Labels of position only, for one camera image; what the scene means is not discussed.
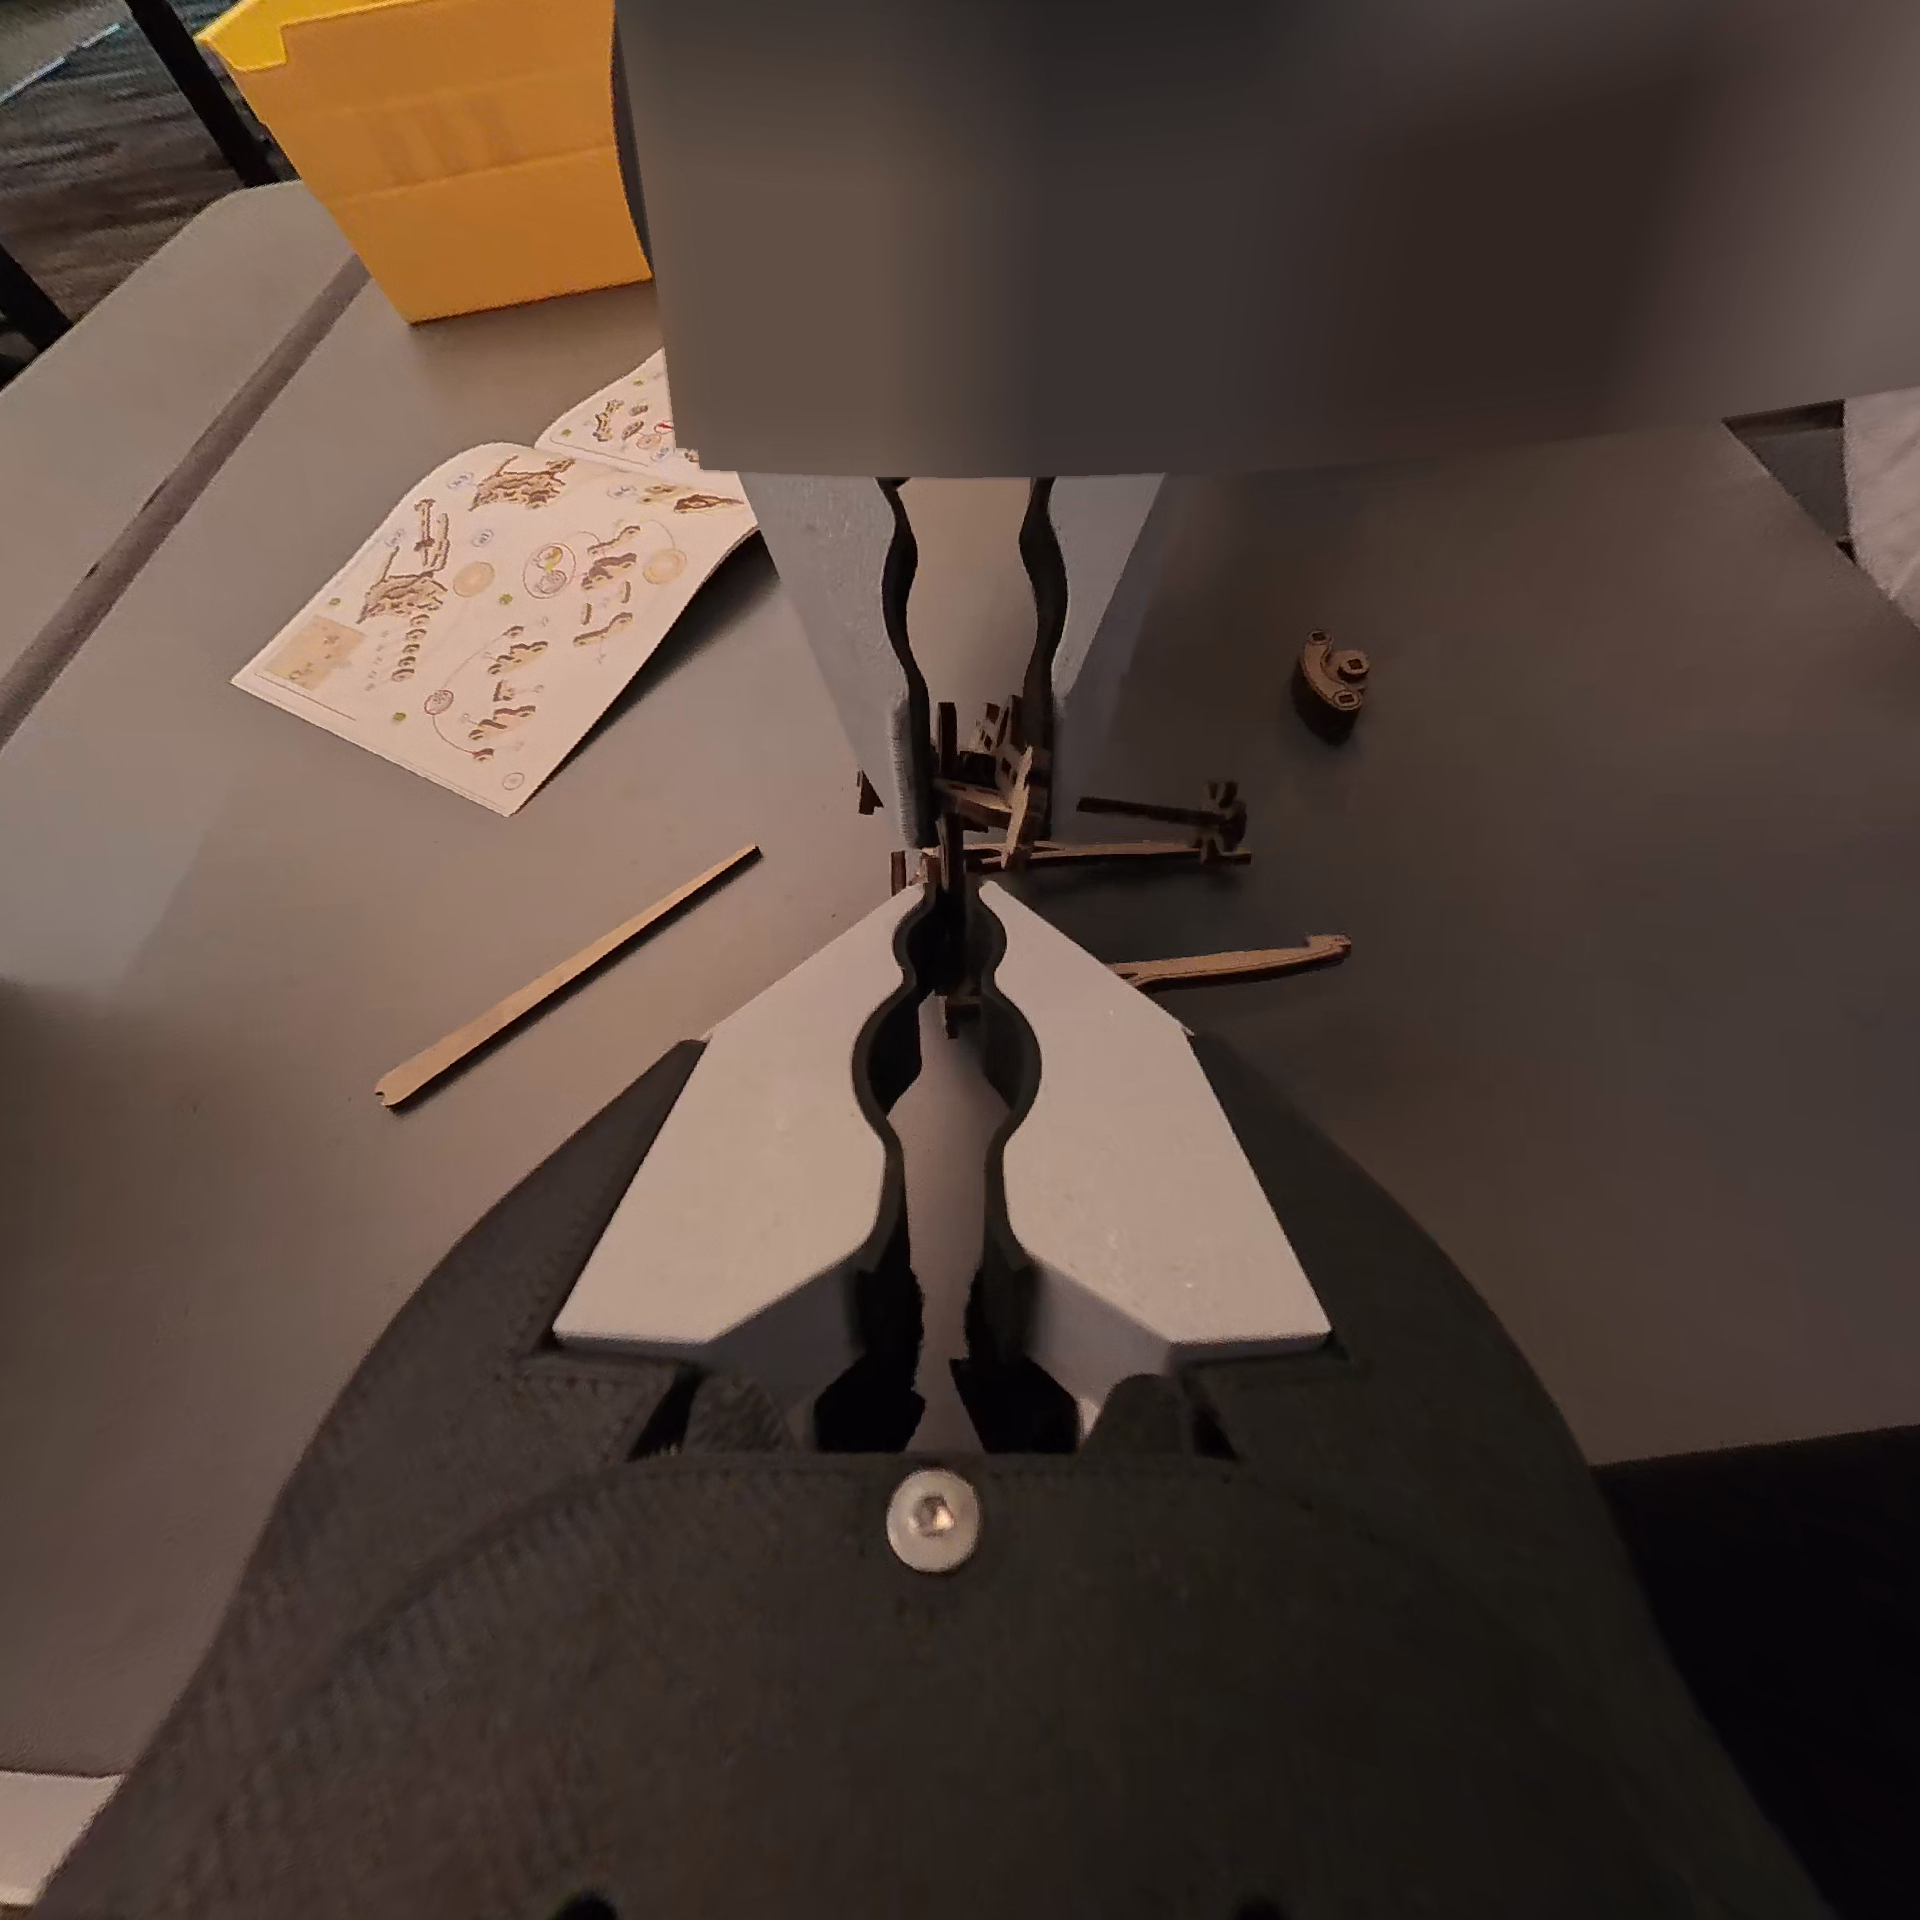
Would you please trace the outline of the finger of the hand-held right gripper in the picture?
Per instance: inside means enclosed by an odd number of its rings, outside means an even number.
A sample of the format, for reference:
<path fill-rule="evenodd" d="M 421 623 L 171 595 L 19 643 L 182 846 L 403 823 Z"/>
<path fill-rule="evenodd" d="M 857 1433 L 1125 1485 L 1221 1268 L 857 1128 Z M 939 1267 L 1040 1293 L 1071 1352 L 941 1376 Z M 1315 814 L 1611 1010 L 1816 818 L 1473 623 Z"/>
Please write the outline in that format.
<path fill-rule="evenodd" d="M 1102 741 L 1168 526 L 1164 471 L 1033 481 L 1019 540 L 1036 619 L 1022 681 L 1027 745 L 1090 754 Z"/>
<path fill-rule="evenodd" d="M 740 471 L 859 773 L 901 840 L 927 836 L 927 681 L 909 636 L 918 542 L 901 478 Z"/>

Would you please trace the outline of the flat wooden lever piece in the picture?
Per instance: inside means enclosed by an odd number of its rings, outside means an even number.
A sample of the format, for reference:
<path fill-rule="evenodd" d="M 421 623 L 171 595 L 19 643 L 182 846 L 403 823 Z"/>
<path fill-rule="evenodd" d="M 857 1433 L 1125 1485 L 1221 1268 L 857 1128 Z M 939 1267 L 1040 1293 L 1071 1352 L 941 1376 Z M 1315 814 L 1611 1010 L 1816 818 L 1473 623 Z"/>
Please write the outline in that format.
<path fill-rule="evenodd" d="M 1110 962 L 1110 971 L 1141 994 L 1165 994 L 1199 986 L 1249 984 L 1288 972 L 1341 963 L 1354 941 L 1337 932 L 1308 934 L 1306 941 L 1270 949 L 1205 951 L 1191 954 Z"/>

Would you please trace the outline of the curved wooden link part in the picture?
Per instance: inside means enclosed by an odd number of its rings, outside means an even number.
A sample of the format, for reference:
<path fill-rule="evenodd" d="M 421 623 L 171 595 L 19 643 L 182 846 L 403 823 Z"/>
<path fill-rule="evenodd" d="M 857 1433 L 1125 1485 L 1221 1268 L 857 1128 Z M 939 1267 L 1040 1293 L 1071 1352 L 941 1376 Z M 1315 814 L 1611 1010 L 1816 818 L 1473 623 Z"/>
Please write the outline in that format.
<path fill-rule="evenodd" d="M 1288 691 L 1308 732 L 1328 745 L 1341 745 L 1357 727 L 1368 680 L 1366 649 L 1347 646 L 1325 629 L 1313 629 L 1294 662 Z"/>

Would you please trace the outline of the open instruction booklet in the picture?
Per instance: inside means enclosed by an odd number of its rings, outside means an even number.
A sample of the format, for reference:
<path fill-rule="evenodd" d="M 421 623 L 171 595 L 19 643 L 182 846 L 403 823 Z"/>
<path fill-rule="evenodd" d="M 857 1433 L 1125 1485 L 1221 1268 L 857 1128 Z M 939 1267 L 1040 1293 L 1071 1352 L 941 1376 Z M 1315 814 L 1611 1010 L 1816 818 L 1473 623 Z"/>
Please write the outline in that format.
<path fill-rule="evenodd" d="M 535 440 L 426 471 L 232 686 L 512 814 L 755 533 L 653 349 Z"/>

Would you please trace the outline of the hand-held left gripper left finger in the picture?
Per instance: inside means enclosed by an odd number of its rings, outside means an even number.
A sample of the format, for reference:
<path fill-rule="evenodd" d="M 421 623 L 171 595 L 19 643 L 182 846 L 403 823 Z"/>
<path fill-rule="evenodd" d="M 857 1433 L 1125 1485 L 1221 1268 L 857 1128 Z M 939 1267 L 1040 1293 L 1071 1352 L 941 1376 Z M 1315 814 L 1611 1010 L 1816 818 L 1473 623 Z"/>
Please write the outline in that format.
<path fill-rule="evenodd" d="M 704 1037 L 557 1312 L 562 1347 L 918 1347 L 889 1115 L 922 1070 L 935 902 L 895 892 Z"/>

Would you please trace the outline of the dark wooden model assembly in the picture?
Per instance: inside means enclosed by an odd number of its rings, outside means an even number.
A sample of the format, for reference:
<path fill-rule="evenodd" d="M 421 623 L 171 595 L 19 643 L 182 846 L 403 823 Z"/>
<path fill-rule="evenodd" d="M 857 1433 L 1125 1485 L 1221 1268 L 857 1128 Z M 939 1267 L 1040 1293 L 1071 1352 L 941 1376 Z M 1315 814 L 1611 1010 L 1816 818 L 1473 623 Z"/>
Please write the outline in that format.
<path fill-rule="evenodd" d="M 1045 829 L 1045 751 L 1031 736 L 1022 693 L 987 701 L 971 741 L 958 745 L 955 706 L 935 727 L 935 829 L 922 849 L 889 854 L 889 892 L 932 882 L 949 896 L 961 874 L 1022 866 Z"/>

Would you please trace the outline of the long flat wooden strip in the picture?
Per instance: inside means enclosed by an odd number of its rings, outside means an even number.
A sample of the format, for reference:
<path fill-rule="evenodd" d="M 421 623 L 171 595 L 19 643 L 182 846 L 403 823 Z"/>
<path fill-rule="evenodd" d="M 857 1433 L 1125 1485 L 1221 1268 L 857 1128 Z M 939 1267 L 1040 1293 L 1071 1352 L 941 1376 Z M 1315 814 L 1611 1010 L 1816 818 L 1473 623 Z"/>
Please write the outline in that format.
<path fill-rule="evenodd" d="M 421 1092 L 453 1075 L 456 1067 L 464 1067 L 469 1057 L 492 1047 L 492 1042 L 530 1021 L 554 998 L 583 984 L 589 972 L 604 969 L 618 952 L 651 936 L 732 875 L 753 866 L 760 858 L 761 846 L 750 843 L 725 854 L 718 863 L 701 870 L 695 875 L 685 878 L 685 882 L 651 900 L 639 911 L 625 917 L 621 923 L 614 923 L 587 946 L 562 957 L 533 979 L 514 986 L 514 992 L 491 1002 L 477 1016 L 446 1032 L 446 1037 L 416 1049 L 403 1064 L 383 1073 L 372 1089 L 376 1101 L 387 1110 L 409 1106 L 421 1098 Z"/>

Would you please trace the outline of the yellow plastic bin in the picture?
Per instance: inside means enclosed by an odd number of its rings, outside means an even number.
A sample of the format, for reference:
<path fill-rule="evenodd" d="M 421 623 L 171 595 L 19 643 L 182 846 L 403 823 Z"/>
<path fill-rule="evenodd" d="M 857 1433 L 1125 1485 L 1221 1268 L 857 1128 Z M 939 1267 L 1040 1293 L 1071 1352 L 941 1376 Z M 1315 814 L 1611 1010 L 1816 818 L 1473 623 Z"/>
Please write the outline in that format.
<path fill-rule="evenodd" d="M 645 281 L 612 2 L 246 2 L 199 42 L 409 323 Z"/>

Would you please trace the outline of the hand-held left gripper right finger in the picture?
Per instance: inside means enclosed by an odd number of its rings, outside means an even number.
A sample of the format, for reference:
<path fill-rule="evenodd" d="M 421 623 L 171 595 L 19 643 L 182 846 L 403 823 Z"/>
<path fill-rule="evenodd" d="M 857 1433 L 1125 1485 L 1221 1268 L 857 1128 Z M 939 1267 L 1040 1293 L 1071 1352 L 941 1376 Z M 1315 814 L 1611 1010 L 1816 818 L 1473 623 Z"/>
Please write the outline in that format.
<path fill-rule="evenodd" d="M 1001 1212 L 1022 1346 L 1073 1395 L 1189 1362 L 1319 1352 L 1330 1321 L 1184 1024 L 1001 882 L 981 984 L 1009 1029 Z"/>

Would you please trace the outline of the wooden axle with gear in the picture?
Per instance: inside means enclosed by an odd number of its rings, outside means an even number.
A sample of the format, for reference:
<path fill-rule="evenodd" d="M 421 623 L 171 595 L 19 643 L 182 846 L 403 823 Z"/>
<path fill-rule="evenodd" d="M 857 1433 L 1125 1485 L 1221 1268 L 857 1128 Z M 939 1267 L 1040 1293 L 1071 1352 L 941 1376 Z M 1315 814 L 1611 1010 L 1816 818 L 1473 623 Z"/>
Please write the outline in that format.
<path fill-rule="evenodd" d="M 1247 804 L 1237 795 L 1233 778 L 1208 783 L 1207 801 L 1195 806 L 1085 792 L 1078 796 L 1075 810 L 1189 829 L 1191 837 L 1198 843 L 1217 843 L 1221 852 L 1236 852 L 1240 846 L 1249 821 Z"/>

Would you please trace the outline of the thin forked wooden strut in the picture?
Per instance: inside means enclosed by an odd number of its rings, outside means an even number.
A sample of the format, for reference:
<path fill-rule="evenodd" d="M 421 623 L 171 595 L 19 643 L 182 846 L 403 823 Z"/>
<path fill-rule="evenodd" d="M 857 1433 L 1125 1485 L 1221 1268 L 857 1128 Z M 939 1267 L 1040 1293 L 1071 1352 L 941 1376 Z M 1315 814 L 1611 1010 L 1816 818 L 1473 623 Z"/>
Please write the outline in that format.
<path fill-rule="evenodd" d="M 1247 865 L 1254 852 L 1247 844 L 1224 846 L 1217 837 L 1127 837 L 1105 843 L 1054 843 L 1036 840 L 1008 852 L 1001 840 L 966 837 L 965 860 L 974 874 L 1040 871 L 1048 866 L 1233 866 Z"/>

